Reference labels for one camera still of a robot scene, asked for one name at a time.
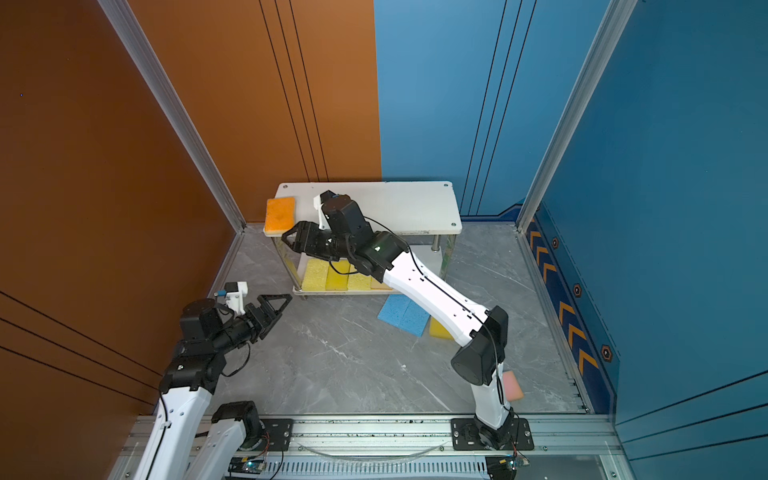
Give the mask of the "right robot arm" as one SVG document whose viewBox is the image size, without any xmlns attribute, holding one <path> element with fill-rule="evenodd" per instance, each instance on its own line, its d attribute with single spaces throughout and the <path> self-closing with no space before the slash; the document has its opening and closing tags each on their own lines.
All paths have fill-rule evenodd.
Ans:
<svg viewBox="0 0 768 480">
<path fill-rule="evenodd" d="M 370 276 L 416 303 L 459 345 L 451 359 L 471 385 L 474 423 L 483 445 L 513 447 L 514 415 L 503 380 L 508 314 L 476 303 L 432 272 L 394 231 L 367 217 L 347 195 L 327 190 L 317 197 L 321 221 L 299 221 L 281 235 L 292 251 L 329 263 L 346 259 L 358 274 Z M 380 231 L 374 226 L 383 226 Z"/>
</svg>

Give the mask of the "blue sponge left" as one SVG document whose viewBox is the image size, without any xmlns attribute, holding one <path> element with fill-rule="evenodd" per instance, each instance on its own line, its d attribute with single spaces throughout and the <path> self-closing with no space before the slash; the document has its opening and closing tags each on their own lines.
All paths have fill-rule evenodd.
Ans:
<svg viewBox="0 0 768 480">
<path fill-rule="evenodd" d="M 382 306 L 377 318 L 393 327 L 403 330 L 403 318 L 410 299 L 405 295 L 389 295 Z"/>
</svg>

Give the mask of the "right circuit board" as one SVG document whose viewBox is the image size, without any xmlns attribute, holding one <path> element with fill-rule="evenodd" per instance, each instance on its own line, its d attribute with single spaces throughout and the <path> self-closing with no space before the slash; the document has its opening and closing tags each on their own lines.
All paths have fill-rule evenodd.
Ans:
<svg viewBox="0 0 768 480">
<path fill-rule="evenodd" d="M 530 461 L 525 456 L 486 456 L 486 473 L 490 480 L 515 480 L 521 468 L 528 467 Z"/>
</svg>

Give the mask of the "yellow porous sponge large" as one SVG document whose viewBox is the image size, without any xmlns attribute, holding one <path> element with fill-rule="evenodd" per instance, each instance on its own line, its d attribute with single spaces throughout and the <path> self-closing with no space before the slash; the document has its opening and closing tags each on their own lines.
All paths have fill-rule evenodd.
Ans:
<svg viewBox="0 0 768 480">
<path fill-rule="evenodd" d="M 322 292 L 326 290 L 329 265 L 327 261 L 310 258 L 307 261 L 302 290 L 305 292 Z"/>
</svg>

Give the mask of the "orange sponge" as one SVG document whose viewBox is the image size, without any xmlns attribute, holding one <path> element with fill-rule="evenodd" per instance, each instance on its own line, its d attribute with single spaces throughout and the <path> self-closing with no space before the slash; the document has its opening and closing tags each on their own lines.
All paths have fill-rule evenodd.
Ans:
<svg viewBox="0 0 768 480">
<path fill-rule="evenodd" d="M 295 198 L 272 198 L 266 204 L 264 233 L 267 236 L 279 236 L 290 230 L 295 221 Z"/>
</svg>

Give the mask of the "right aluminium corner post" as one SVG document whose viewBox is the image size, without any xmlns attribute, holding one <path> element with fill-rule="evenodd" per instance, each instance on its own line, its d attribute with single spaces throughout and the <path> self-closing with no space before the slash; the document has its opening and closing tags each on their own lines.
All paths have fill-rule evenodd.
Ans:
<svg viewBox="0 0 768 480">
<path fill-rule="evenodd" d="M 636 5 L 637 0 L 609 2 L 522 205 L 519 234 L 532 222 Z"/>
</svg>

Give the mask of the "aluminium front rail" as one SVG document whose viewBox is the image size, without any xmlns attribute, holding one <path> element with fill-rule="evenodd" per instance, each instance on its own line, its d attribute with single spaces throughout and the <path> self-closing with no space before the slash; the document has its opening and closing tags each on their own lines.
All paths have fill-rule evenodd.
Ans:
<svg viewBox="0 0 768 480">
<path fill-rule="evenodd" d="M 260 475 L 225 479 L 489 479 L 486 456 L 525 456 L 516 479 L 630 479 L 609 419 L 587 414 L 515 414 L 527 419 L 532 451 L 456 451 L 459 414 L 297 415 L 289 450 L 271 452 Z"/>
</svg>

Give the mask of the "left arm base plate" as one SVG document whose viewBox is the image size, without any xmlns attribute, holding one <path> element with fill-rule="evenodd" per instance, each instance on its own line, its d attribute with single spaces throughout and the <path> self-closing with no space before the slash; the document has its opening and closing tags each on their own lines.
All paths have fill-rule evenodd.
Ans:
<svg viewBox="0 0 768 480">
<path fill-rule="evenodd" d="M 261 420 L 260 435 L 246 439 L 238 449 L 247 454 L 265 454 L 287 452 L 290 447 L 294 420 L 291 418 L 271 418 Z"/>
</svg>

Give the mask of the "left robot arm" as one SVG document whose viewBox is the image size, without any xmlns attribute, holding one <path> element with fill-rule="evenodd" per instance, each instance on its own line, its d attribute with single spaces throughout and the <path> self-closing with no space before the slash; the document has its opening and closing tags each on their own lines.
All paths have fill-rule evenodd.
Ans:
<svg viewBox="0 0 768 480">
<path fill-rule="evenodd" d="M 184 307 L 182 339 L 160 381 L 152 432 L 136 471 L 138 479 L 221 479 L 262 473 L 271 452 L 290 446 L 290 419 L 262 420 L 252 401 L 217 408 L 199 452 L 198 429 L 219 380 L 226 356 L 262 340 L 292 300 L 289 294 L 260 295 L 255 303 L 235 304 L 231 292 Z"/>
</svg>

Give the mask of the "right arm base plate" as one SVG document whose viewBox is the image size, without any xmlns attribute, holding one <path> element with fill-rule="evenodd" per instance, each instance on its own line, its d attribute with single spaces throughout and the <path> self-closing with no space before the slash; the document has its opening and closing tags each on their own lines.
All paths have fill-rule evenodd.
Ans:
<svg viewBox="0 0 768 480">
<path fill-rule="evenodd" d="M 535 448 L 527 419 L 507 418 L 499 431 L 477 418 L 453 418 L 449 422 L 452 448 L 456 451 L 532 451 Z"/>
</svg>

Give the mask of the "pale yellow sponge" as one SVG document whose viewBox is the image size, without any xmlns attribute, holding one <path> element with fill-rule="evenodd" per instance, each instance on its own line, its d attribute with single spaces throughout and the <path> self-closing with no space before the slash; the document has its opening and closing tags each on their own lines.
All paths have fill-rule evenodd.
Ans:
<svg viewBox="0 0 768 480">
<path fill-rule="evenodd" d="M 373 277 L 370 278 L 370 288 L 372 290 L 387 290 L 387 291 L 391 290 L 390 286 L 388 286 L 388 285 L 386 285 L 386 284 L 376 280 Z"/>
</svg>

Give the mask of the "left circuit board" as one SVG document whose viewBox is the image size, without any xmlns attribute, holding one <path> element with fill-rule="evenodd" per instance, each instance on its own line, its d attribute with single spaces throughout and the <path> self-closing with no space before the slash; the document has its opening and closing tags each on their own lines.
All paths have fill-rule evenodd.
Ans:
<svg viewBox="0 0 768 480">
<path fill-rule="evenodd" d="M 260 475 L 267 469 L 267 462 L 261 457 L 233 457 L 227 468 L 226 477 L 234 478 L 236 475 L 252 474 Z"/>
</svg>

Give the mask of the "white two-tier shelf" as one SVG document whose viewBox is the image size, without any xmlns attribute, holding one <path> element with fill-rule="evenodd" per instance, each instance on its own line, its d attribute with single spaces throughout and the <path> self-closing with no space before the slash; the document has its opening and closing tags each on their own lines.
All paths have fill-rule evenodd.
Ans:
<svg viewBox="0 0 768 480">
<path fill-rule="evenodd" d="M 440 240 L 461 230 L 448 181 L 284 183 L 264 226 L 300 295 L 393 293 L 384 276 L 404 264 L 444 277 Z"/>
</svg>

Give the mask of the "pink sponge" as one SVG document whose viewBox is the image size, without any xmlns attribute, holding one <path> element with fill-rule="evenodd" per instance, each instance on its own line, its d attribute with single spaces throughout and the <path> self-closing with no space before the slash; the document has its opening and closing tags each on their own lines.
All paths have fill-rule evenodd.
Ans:
<svg viewBox="0 0 768 480">
<path fill-rule="evenodd" d="M 505 371 L 502 375 L 504 395 L 507 401 L 514 402 L 524 398 L 524 392 L 513 371 Z"/>
</svg>

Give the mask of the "bright yellow foam sponge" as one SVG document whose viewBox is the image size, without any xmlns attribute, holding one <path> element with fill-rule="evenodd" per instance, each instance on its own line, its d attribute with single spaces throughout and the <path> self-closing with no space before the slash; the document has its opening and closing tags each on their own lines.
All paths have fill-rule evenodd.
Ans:
<svg viewBox="0 0 768 480">
<path fill-rule="evenodd" d="M 348 278 L 352 271 L 350 263 L 346 260 L 340 260 L 329 263 L 329 270 L 326 277 L 326 291 L 346 291 L 348 289 Z"/>
</svg>

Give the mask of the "blue sponge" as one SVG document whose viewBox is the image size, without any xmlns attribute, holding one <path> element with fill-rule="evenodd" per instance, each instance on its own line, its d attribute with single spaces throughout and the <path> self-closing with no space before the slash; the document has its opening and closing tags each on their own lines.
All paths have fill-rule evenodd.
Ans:
<svg viewBox="0 0 768 480">
<path fill-rule="evenodd" d="M 382 306 L 377 318 L 393 327 L 403 330 L 403 318 L 410 299 L 405 295 L 389 295 Z"/>
<path fill-rule="evenodd" d="M 400 317 L 398 326 L 407 333 L 421 337 L 429 323 L 430 317 L 431 315 L 418 304 L 409 302 Z"/>
</svg>

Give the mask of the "circuit board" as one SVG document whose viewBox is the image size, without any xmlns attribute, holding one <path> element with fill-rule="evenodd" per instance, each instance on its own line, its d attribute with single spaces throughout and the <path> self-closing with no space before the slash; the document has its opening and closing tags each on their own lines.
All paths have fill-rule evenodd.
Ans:
<svg viewBox="0 0 768 480">
<path fill-rule="evenodd" d="M 227 468 L 226 477 L 234 478 L 236 475 L 252 474 L 260 475 L 267 469 L 267 462 L 261 457 L 233 457 Z"/>
<path fill-rule="evenodd" d="M 521 468 L 528 467 L 530 461 L 525 456 L 486 456 L 486 473 L 490 480 L 515 480 Z"/>
</svg>

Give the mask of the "blue sponge right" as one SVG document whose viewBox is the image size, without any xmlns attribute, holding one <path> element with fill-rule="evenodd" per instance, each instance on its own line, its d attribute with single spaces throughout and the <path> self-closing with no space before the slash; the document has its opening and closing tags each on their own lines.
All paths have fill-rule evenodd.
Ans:
<svg viewBox="0 0 768 480">
<path fill-rule="evenodd" d="M 409 302 L 400 317 L 398 326 L 407 333 L 421 337 L 429 323 L 430 317 L 431 315 L 418 304 Z"/>
</svg>

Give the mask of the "left aluminium corner post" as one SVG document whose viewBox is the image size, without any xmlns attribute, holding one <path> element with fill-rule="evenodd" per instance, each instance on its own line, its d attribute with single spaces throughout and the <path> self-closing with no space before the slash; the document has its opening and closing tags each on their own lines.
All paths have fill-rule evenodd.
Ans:
<svg viewBox="0 0 768 480">
<path fill-rule="evenodd" d="M 98 4 L 221 211 L 233 230 L 241 233 L 247 221 L 130 4 L 124 0 L 99 0 Z"/>
</svg>

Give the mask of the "aluminium corner post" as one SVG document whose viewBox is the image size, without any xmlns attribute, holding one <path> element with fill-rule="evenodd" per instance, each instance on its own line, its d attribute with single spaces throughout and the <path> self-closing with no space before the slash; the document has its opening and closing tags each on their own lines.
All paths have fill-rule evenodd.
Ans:
<svg viewBox="0 0 768 480">
<path fill-rule="evenodd" d="M 637 0 L 609 2 L 522 205 L 519 234 L 532 222 L 636 5 Z"/>
<path fill-rule="evenodd" d="M 124 0 L 99 0 L 98 4 L 221 211 L 233 230 L 241 233 L 247 221 L 130 4 Z"/>
</svg>

